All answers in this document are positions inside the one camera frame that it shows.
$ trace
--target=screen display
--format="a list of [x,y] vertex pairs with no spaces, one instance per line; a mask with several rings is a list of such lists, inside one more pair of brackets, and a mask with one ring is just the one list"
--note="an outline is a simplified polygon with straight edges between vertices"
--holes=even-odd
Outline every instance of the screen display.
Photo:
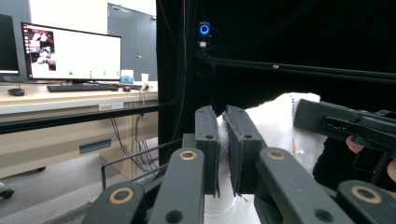
[[29,79],[120,80],[121,37],[21,23]]
[[0,15],[0,76],[19,74],[12,17]]

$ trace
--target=black backdrop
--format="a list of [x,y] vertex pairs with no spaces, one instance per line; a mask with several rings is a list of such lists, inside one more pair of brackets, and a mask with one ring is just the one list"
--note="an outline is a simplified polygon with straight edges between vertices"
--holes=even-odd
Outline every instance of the black backdrop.
[[[354,9],[352,14],[343,12],[345,9],[339,8],[343,5],[342,2],[349,9],[356,8],[356,11]],[[209,61],[221,58],[238,62],[261,61],[307,66],[328,63],[334,68],[384,69],[396,73],[396,69],[393,70],[396,63],[392,60],[396,53],[396,35],[395,28],[390,26],[396,23],[395,6],[393,2],[385,0],[359,3],[324,0],[157,0],[159,101],[177,102],[174,110],[160,113],[160,143],[180,138],[183,133],[193,133],[194,112],[201,106],[212,105],[219,115],[226,105],[248,108],[290,91],[313,92],[319,94],[323,101],[353,109],[396,111],[394,75],[340,75],[337,70],[312,73],[309,69],[305,72],[304,69],[286,71],[271,67],[253,69],[229,64],[199,63],[194,57],[201,55]],[[343,18],[343,21],[329,16],[337,13],[352,16]],[[324,16],[316,22],[315,16],[319,18],[322,14]],[[209,47],[215,48],[205,53],[198,50],[196,43],[199,21],[209,21],[213,27]],[[302,28],[306,26],[310,27],[311,32],[319,29],[323,31],[307,35]],[[351,27],[359,28],[359,41],[351,38]],[[385,39],[375,39],[372,34]],[[315,38],[312,36],[319,35],[321,38],[329,37],[333,44],[318,48],[318,43],[311,43],[310,48],[298,48],[308,37],[313,40]],[[347,48],[345,39],[357,43]],[[387,48],[383,47],[384,53],[378,54],[371,47],[372,43],[384,43]],[[364,53],[365,56],[351,56],[349,52],[353,49],[357,52],[355,55]],[[325,153],[320,157],[315,170],[320,183],[334,188],[344,179],[367,179],[366,174],[351,168],[355,155],[347,150],[345,143],[329,140],[326,144]],[[162,162],[169,154],[160,153]]]

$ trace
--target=wooden desk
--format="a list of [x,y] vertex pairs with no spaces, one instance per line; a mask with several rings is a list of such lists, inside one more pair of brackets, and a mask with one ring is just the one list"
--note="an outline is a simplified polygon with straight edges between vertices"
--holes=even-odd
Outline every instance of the wooden desk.
[[[145,104],[156,104],[157,83],[149,85],[152,88],[144,91]],[[20,97],[7,92],[15,86],[0,86],[0,122],[94,112],[99,105],[121,104],[124,108],[142,105],[139,91],[49,92],[46,86],[22,85],[25,95]],[[156,112],[139,119],[137,129],[136,120],[137,116],[115,119],[120,140],[129,153],[135,150],[135,136],[142,141],[158,135]],[[99,153],[107,161],[125,156],[110,119],[1,134],[0,178],[92,153]],[[120,162],[115,167],[127,178],[134,176],[132,161]]]

